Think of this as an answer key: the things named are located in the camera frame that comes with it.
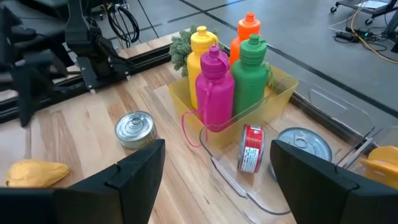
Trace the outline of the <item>silver can blue label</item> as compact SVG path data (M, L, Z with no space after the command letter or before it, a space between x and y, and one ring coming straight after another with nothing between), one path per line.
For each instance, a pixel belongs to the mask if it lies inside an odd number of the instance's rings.
M287 128L279 133L277 139L324 160L332 161L333 155L329 144L319 134L309 129Z

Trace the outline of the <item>pink plastic bottle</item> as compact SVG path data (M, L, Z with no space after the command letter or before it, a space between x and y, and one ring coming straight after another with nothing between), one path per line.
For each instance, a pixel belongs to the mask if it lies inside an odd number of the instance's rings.
M206 132L219 133L231 124L234 78L229 72L228 56L217 45L200 58L201 73L195 80L198 108L181 116L185 133L185 116L197 114Z

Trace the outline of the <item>silver can red label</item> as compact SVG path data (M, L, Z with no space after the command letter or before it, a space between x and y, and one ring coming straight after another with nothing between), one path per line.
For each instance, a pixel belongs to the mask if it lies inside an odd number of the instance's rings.
M245 124L239 143L238 171L258 172L265 150L265 132L260 126Z

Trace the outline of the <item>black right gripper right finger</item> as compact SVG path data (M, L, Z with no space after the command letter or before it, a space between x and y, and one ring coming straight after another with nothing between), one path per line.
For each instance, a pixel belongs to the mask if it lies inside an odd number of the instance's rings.
M297 224L398 224L398 190L281 140L270 159Z

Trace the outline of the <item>orange plastic bottle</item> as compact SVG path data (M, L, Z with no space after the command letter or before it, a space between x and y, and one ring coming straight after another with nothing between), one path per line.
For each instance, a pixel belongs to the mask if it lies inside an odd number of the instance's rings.
M239 20L237 28L237 37L234 38L230 45L229 64L232 65L239 59L239 48L242 41L249 38L251 34L259 34L261 22L256 19L253 12L248 12L246 17Z

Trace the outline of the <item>green succulent plant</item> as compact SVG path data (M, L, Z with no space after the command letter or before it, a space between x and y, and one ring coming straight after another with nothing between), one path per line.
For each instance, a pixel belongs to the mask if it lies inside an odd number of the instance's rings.
M189 29L181 30L178 36L172 37L169 54L175 71L181 71L181 76L188 75L187 57L192 52L190 37L197 31L197 25L192 24Z

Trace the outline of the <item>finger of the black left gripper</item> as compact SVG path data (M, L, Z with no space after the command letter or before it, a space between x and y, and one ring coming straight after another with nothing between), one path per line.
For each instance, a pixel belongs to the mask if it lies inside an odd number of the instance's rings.
M27 126L27 83L20 71L12 72L15 90L18 92L18 107L21 126Z
M32 77L33 71L29 70L28 72L29 77L27 78L27 85L26 85L26 94L25 94L25 120L24 126L28 126L33 115L35 109L35 103L32 97Z

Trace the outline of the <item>black power strip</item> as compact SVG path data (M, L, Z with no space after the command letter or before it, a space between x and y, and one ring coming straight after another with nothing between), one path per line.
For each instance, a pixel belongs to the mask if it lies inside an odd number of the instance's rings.
M359 42L359 39L350 32L336 32L334 38L335 40L345 40L347 42Z

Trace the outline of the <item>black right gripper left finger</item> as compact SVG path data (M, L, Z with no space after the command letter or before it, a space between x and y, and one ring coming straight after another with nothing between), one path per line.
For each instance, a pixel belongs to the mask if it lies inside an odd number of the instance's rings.
M0 224L147 224L164 162L156 139L67 188L0 188Z

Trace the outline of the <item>silver can green label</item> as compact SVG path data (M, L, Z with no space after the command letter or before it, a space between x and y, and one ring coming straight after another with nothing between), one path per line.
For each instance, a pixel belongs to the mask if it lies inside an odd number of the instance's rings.
M154 119L146 111L128 113L116 123L115 135L128 149L141 149L157 138Z

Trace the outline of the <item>black metal table frame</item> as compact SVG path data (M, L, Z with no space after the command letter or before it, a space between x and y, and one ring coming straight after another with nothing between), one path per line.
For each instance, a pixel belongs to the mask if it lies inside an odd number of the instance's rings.
M129 58L128 60L131 61L135 67L130 68L127 73L129 75L135 75L169 62L171 60L169 48L170 45L167 44L157 49L150 50L143 54ZM89 89L85 86L83 77L80 75L80 73L74 72L74 74L76 75L75 77L67 78L64 81L60 81L55 84L55 86L63 92L61 95L46 96L45 98L42 98L37 105L37 109L41 110L43 108L47 108L89 92ZM348 126L347 122L338 119L336 116L326 114L326 111L322 110L320 106L314 102L314 97L310 95L303 96L297 92L293 92L289 103L302 110L318 124L322 125L324 128L331 131L333 134L337 135L340 139L346 142L358 140L360 144L363 144L370 138L370 134L373 132L372 129L364 134L356 132L355 129ZM12 121L18 117L19 109L16 97L0 102L0 124Z

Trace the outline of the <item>grey desk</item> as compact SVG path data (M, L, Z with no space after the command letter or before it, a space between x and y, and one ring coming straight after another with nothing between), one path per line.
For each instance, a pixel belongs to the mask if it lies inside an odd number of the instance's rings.
M64 28L66 22L31 9L17 0L0 0L1 6L6 6L21 21L22 27L35 29L39 34L33 40L17 43L18 48L37 47L43 44L45 41L41 34L61 44L65 42Z

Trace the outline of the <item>narrow clear plastic bin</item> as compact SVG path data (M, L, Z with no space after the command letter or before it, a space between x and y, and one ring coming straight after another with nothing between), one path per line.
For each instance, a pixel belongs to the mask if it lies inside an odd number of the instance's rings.
M326 111L326 114L347 122L348 126L360 134L370 129L374 130L374 123L367 112L327 90L300 80L294 92L314 97L314 102ZM291 103L288 103L280 116L260 127L265 132L265 150L261 166L258 172L253 174L238 171L241 140L220 148L206 146L204 138L200 138L202 146L211 156L215 169L239 196L236 205L250 224L294 222L270 161L271 142L277 139L280 132L287 128L300 127L319 134L329 144L333 155L331 162L334 164L338 164L351 150L360 146L358 140L346 142L340 139Z

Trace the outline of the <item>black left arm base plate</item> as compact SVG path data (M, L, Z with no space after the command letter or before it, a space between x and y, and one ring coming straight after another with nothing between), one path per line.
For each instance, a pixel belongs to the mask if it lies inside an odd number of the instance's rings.
M111 85L131 75L130 66L112 56L106 56L101 60L77 57L76 60L89 91Z

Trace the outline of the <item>yellow translucent plastic bin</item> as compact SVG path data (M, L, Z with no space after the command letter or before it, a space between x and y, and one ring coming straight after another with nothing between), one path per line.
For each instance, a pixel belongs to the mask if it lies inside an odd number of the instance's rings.
M191 146L201 146L203 142L209 147L224 148L234 142L239 142L245 124L265 126L274 118L280 116L287 107L299 81L283 70L271 66L274 75L274 84L266 88L265 99L260 103L227 122L227 127L218 133L214 133L210 128L204 132L203 123L198 118L198 113L194 113L194 108L190 102L188 79L180 78L169 85L169 93L172 97L178 120L183 121L183 138Z

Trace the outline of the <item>green plastic bottle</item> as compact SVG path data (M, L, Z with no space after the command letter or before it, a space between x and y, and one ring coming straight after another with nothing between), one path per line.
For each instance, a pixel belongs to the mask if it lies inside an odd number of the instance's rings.
M251 34L239 46L239 59L231 67L234 78L233 116L239 116L264 98L270 68L264 61L266 41Z

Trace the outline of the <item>grey wheeled cart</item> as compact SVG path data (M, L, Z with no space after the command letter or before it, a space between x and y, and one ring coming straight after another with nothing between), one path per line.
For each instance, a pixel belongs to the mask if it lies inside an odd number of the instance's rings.
M398 10L397 2L398 0L388 0L388 2L382 0L338 0L335 2L335 5L330 8L330 12L336 12L339 6L345 6L355 10L361 7L361 12L371 15L369 19L365 20L365 24L370 25L375 18Z

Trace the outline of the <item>yellow pear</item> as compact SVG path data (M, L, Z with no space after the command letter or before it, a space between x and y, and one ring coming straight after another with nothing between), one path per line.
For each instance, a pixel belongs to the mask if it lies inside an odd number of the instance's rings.
M6 172L6 187L50 187L70 172L66 164L35 159L14 163Z

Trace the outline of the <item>yellow plastic bottle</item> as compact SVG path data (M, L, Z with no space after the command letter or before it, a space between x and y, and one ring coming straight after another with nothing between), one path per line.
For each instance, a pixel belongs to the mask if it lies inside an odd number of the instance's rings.
M195 109L197 109L195 81L201 72L200 58L213 45L218 45L218 38L214 33L207 31L205 26L197 27L197 31L190 37L192 52L187 57L187 71L190 99Z

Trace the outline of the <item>wide clear plastic bin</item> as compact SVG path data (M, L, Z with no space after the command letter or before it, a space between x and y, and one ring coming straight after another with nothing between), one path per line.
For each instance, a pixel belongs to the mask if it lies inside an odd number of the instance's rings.
M364 175L364 167L360 159L367 159L369 153L377 147L395 146L398 147L398 126L389 126L378 130L376 133L366 138L357 148L349 152L338 165L344 169L354 172L358 175Z

